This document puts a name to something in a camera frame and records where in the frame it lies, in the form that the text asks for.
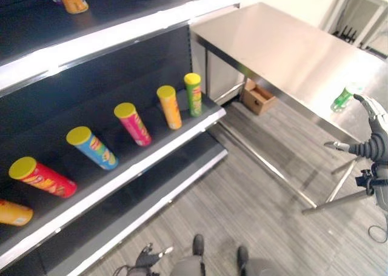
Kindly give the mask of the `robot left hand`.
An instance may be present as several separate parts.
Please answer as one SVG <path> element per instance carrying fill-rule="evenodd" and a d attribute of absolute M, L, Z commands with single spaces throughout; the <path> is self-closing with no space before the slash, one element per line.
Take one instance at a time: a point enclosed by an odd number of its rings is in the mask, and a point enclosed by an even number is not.
<path fill-rule="evenodd" d="M 150 268 L 155 265 L 162 257 L 171 253 L 174 250 L 173 246 L 169 246 L 160 252 L 152 253 L 153 243 L 148 243 L 138 255 L 135 266 L 137 268 Z"/>

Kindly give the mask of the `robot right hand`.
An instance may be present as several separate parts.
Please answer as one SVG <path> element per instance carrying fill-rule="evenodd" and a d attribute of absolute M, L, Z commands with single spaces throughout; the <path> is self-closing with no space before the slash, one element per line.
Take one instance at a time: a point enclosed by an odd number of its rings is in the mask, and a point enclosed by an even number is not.
<path fill-rule="evenodd" d="M 324 146 L 368 158 L 375 163 L 387 164 L 387 111 L 373 98 L 359 94 L 354 94 L 353 97 L 361 103 L 368 114 L 370 139 L 359 144 L 329 141 L 324 143 Z"/>

